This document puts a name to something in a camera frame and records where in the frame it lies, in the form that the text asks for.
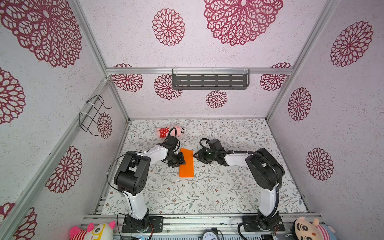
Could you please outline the orange square paper sheet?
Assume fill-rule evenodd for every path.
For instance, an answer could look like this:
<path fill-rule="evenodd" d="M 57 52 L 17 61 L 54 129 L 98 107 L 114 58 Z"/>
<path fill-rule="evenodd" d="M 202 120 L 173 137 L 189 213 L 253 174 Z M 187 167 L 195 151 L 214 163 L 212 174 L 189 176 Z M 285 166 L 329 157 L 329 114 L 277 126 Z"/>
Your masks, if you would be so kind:
<path fill-rule="evenodd" d="M 193 178 L 194 177 L 194 152 L 187 149 L 181 149 L 181 153 L 183 153 L 184 160 L 186 162 L 185 165 L 180 165 L 180 178 Z"/>

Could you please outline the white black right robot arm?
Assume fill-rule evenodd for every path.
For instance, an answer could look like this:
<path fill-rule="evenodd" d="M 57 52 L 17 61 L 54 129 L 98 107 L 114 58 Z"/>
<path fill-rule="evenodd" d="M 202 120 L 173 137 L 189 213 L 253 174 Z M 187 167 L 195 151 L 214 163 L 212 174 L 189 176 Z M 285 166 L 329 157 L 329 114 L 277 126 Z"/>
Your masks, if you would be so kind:
<path fill-rule="evenodd" d="M 262 219 L 272 218 L 277 214 L 279 191 L 283 185 L 285 170 L 267 149 L 231 152 L 202 148 L 193 157 L 204 164 L 216 161 L 224 166 L 248 168 L 256 183 L 262 188 L 258 214 Z"/>

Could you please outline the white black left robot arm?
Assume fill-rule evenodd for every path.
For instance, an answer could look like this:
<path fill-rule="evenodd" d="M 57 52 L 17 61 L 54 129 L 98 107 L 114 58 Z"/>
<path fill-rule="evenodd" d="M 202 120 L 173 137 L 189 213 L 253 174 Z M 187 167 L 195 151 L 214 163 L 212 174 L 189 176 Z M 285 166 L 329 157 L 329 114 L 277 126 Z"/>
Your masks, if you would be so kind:
<path fill-rule="evenodd" d="M 163 162 L 175 168 L 186 164 L 183 153 L 174 152 L 172 147 L 155 145 L 146 152 L 129 151 L 115 174 L 114 184 L 122 191 L 130 204 L 133 219 L 141 221 L 149 210 L 144 201 L 143 189 L 148 180 L 150 167 Z"/>

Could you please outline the round gauge clock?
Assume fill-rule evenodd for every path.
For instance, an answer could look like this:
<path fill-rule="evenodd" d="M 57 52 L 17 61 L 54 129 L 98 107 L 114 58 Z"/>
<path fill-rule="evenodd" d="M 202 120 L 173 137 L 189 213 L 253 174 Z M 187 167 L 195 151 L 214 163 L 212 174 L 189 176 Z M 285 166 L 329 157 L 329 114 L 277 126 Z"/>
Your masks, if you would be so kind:
<path fill-rule="evenodd" d="M 220 240 L 219 231 L 217 230 L 217 228 L 205 230 L 202 233 L 200 239 L 201 240 Z"/>

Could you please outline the pink white plush toy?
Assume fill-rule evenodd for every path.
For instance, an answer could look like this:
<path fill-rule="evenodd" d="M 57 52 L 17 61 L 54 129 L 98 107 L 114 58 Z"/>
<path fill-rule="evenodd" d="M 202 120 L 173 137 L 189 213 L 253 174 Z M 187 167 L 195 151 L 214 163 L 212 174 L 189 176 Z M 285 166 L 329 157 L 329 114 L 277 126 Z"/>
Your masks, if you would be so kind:
<path fill-rule="evenodd" d="M 72 227 L 70 230 L 70 240 L 112 240 L 116 222 L 104 223 L 95 226 L 90 223 L 86 230 L 79 227 Z"/>

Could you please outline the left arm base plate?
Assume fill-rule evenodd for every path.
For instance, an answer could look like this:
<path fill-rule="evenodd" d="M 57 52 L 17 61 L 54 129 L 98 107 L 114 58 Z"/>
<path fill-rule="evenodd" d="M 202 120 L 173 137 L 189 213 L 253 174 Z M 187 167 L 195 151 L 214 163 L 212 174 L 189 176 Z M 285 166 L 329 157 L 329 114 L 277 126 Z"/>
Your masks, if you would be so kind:
<path fill-rule="evenodd" d="M 122 226 L 122 233 L 161 233 L 163 223 L 163 216 L 145 216 L 142 220 L 126 216 Z"/>

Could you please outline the grey wall shelf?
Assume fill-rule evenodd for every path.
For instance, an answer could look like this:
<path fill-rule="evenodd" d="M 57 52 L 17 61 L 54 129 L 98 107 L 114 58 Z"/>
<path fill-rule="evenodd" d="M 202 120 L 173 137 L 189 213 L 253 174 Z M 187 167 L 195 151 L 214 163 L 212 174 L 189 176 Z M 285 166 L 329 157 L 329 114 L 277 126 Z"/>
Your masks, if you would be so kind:
<path fill-rule="evenodd" d="M 246 90 L 250 75 L 242 74 L 179 74 L 172 69 L 172 87 L 175 90 Z"/>

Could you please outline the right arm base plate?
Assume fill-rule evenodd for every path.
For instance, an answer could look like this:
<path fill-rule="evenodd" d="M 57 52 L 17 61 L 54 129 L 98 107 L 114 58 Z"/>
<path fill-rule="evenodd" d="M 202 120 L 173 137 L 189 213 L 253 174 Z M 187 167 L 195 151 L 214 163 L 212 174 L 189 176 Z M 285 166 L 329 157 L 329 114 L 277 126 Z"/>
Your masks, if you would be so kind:
<path fill-rule="evenodd" d="M 283 220 L 279 213 L 276 213 L 273 217 L 270 219 L 259 221 L 255 223 L 255 221 L 259 220 L 260 218 L 256 215 L 251 216 L 243 216 L 242 220 L 243 222 L 252 222 L 249 224 L 244 224 L 244 228 L 246 232 L 280 232 L 285 231 L 285 226 L 283 224 Z"/>

